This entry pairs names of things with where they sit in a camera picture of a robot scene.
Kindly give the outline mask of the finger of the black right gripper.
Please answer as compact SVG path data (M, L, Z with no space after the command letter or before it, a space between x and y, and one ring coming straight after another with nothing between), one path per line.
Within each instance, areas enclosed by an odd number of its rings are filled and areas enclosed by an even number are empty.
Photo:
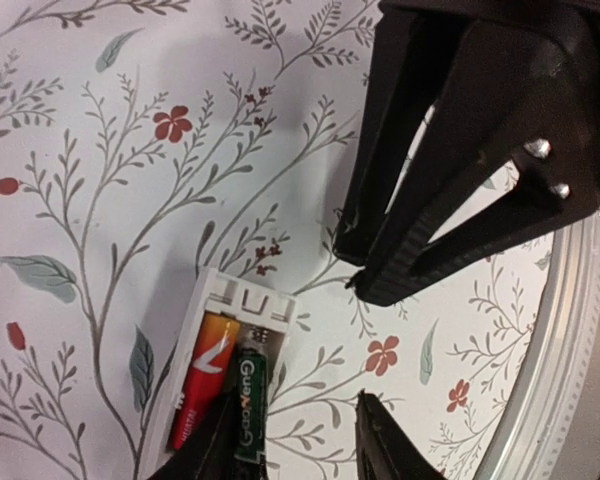
M334 253L363 265L422 118L442 91L468 20L385 9L376 26L357 157Z
M600 205L600 58L588 31L465 29L350 285L391 305Z

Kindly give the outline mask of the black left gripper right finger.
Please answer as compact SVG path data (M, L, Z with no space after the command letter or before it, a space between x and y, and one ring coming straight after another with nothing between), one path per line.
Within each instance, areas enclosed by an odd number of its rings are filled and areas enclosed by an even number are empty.
M443 480L380 399L360 391L356 405L357 475L363 480Z

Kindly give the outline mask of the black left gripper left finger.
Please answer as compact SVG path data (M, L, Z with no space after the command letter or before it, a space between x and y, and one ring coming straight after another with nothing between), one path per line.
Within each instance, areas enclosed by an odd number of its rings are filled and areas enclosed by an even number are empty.
M234 392L218 396L199 427L152 474L152 480L228 479L235 449L237 412Z

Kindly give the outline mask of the dark green battery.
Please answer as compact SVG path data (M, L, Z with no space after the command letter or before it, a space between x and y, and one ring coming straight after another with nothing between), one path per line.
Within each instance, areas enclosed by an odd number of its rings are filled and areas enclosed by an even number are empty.
M265 353L241 347L237 358L239 401L238 440L235 457L243 462L264 462L269 366Z

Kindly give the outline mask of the red battery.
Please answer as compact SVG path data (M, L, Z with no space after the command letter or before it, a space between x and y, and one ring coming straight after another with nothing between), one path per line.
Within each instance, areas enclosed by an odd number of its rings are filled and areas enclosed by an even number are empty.
M170 438L174 450L199 427L220 395L239 331L237 320L205 313L183 384L183 401L174 418Z

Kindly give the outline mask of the white remote control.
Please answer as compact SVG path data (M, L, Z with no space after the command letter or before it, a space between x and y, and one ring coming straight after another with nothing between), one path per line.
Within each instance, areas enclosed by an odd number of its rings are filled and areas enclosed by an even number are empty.
M268 379L280 371L298 313L292 295L205 267L195 284L169 372L150 401L138 477L147 479L210 416L212 403L230 385L230 362L246 342L260 341Z

